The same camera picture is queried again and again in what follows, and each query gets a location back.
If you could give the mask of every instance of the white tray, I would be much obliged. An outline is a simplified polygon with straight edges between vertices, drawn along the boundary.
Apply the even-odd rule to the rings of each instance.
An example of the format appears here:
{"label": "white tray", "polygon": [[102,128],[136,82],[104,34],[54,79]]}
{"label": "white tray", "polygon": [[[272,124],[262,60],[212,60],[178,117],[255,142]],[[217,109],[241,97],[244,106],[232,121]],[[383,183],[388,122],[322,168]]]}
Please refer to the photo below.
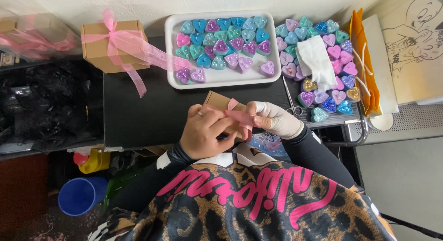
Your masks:
{"label": "white tray", "polygon": [[[277,40],[275,37],[274,19],[271,14],[263,10],[252,11],[230,11],[230,12],[205,12],[205,13],[188,13],[188,14],[175,14],[166,19],[165,22],[165,41],[166,41],[166,53],[169,55],[175,55],[175,50],[178,48],[176,37],[180,33],[180,27],[186,20],[194,19],[218,19],[218,18],[231,18],[231,17],[254,17],[261,16],[268,20],[264,30],[269,34],[269,41],[271,42],[271,54],[267,57],[258,53],[252,58],[253,66],[245,74],[241,74],[237,69],[233,70],[226,66],[224,70],[214,70],[212,68],[205,69],[206,83],[198,84],[192,82],[190,84],[182,84],[175,78],[175,72],[168,72],[168,82],[176,89],[194,89],[194,88],[206,88],[206,87],[221,87],[231,85],[244,85],[244,84],[262,84],[271,83],[279,79],[281,75],[280,57],[277,49]],[[245,54],[240,53],[241,57],[249,58]],[[274,76],[271,78],[265,77],[260,74],[260,66],[267,61],[274,62]],[[191,64],[197,67],[197,64],[192,58],[190,58]]]}

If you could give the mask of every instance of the blue cup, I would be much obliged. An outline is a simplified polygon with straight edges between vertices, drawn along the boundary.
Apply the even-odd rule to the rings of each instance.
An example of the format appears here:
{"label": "blue cup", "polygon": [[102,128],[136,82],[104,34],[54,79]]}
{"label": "blue cup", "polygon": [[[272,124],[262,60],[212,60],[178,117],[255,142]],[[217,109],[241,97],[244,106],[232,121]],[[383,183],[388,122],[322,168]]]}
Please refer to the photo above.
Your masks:
{"label": "blue cup", "polygon": [[103,177],[72,179],[60,189],[58,206],[69,216],[80,216],[105,198],[107,187]]}

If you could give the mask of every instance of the hand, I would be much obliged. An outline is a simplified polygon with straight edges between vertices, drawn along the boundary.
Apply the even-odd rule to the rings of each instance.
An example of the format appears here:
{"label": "hand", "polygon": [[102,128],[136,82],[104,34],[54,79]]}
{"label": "hand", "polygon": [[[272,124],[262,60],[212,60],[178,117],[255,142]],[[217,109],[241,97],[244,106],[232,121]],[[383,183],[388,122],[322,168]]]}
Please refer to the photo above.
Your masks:
{"label": "hand", "polygon": [[183,130],[180,144],[192,159],[203,159],[221,154],[234,145],[237,132],[231,133],[226,140],[217,141],[219,136],[235,120],[226,117],[222,111],[193,105],[188,111],[188,120]]}
{"label": "hand", "polygon": [[256,115],[254,127],[263,128],[281,139],[290,140],[297,137],[304,126],[302,121],[270,102],[249,102],[246,113]]}

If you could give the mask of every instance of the black sleeve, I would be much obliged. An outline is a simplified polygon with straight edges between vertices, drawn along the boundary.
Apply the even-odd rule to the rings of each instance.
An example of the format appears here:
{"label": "black sleeve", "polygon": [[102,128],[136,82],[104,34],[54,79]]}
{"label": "black sleeve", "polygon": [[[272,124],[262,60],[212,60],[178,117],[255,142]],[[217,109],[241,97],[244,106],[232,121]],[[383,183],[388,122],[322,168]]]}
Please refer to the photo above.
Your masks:
{"label": "black sleeve", "polygon": [[141,213],[155,195],[180,171],[195,162],[183,150],[180,142],[167,151],[171,161],[163,169],[157,169],[157,162],[146,167],[144,172],[129,185],[120,189],[110,202],[108,209],[115,207]]}
{"label": "black sleeve", "polygon": [[305,125],[299,136],[291,140],[281,140],[292,163],[351,188],[355,182],[349,171],[325,145],[318,143],[312,134]]}

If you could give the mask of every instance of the cartoon character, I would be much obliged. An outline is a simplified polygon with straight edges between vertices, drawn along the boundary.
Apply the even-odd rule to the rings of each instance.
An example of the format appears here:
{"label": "cartoon character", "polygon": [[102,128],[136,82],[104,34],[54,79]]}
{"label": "cartoon character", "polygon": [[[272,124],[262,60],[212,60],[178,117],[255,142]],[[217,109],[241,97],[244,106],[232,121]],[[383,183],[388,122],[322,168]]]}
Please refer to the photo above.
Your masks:
{"label": "cartoon character", "polygon": [[414,0],[406,11],[406,23],[383,29],[392,76],[405,64],[434,60],[443,54],[443,0]]}

